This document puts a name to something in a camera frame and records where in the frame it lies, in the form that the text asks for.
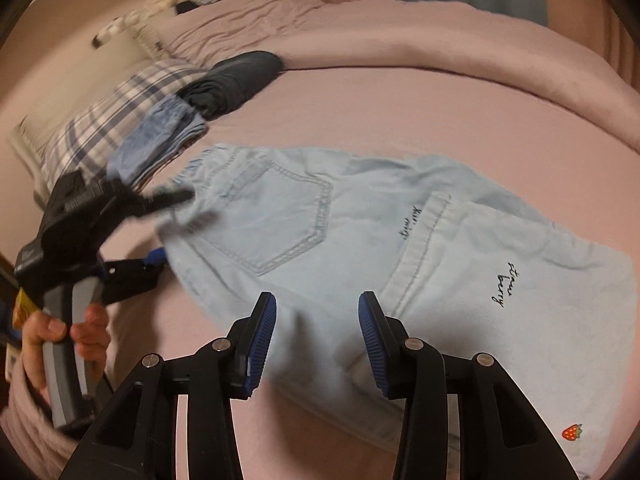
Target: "strawberry embroidery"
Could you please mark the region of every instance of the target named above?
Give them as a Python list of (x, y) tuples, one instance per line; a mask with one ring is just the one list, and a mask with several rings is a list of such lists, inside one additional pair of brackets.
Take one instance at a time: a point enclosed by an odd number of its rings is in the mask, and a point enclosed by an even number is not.
[(569, 442), (573, 442), (574, 440), (580, 438), (582, 434), (582, 425), (574, 424), (569, 426), (566, 430), (562, 432), (562, 437), (567, 439)]

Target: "human hand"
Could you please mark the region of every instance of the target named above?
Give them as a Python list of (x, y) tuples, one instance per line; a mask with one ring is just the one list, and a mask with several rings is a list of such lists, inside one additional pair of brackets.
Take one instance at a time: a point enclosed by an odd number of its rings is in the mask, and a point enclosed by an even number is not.
[[(70, 337), (76, 344), (76, 351), (85, 360), (92, 362), (94, 380), (102, 377), (107, 362), (107, 347), (111, 337), (107, 332), (109, 315), (99, 304), (91, 304), (84, 313), (84, 322), (71, 327)], [(66, 324), (48, 316), (43, 311), (33, 312), (22, 327), (22, 364), (31, 386), (49, 404), (49, 391), (44, 373), (42, 344), (58, 342), (66, 335)]]

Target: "jeans back pocket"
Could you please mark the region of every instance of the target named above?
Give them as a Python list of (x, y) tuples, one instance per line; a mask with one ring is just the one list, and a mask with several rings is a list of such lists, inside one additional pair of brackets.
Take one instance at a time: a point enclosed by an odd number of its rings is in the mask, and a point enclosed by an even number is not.
[(201, 226), (200, 236), (251, 272), (264, 274), (324, 240), (331, 190), (329, 182), (259, 157), (223, 192), (207, 197), (215, 217)]

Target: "yellow object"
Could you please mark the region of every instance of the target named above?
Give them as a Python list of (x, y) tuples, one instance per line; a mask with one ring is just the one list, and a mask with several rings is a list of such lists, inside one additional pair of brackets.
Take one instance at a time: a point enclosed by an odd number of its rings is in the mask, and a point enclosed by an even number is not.
[(32, 312), (39, 310), (38, 306), (30, 300), (27, 293), (20, 289), (15, 297), (14, 316), (12, 317), (12, 325), (16, 330), (21, 330), (29, 319)]

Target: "folded blue cloth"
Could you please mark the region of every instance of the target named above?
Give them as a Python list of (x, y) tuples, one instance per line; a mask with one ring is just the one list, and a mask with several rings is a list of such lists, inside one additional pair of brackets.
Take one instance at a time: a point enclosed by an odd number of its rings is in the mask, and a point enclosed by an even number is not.
[(202, 116), (171, 95), (154, 106), (107, 163), (107, 178), (136, 187), (208, 129)]

